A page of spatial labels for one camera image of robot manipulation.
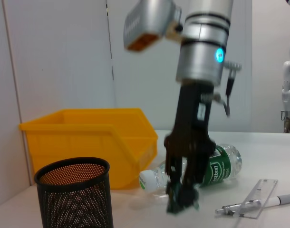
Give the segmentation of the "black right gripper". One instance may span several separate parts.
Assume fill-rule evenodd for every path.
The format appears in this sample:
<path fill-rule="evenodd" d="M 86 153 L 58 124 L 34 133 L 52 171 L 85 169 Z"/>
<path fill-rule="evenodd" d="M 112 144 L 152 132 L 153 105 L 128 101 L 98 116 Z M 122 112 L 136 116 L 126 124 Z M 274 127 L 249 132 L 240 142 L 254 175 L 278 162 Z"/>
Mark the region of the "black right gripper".
<path fill-rule="evenodd" d="M 167 190 L 180 190 L 181 206 L 193 206 L 197 203 L 197 185 L 202 184 L 209 157 L 214 152 L 215 143 L 208 136 L 212 102 L 207 96 L 212 94 L 211 85 L 182 85 L 174 127 L 164 140 L 165 172 L 170 178 Z M 188 157 L 181 184 L 183 156 Z"/>

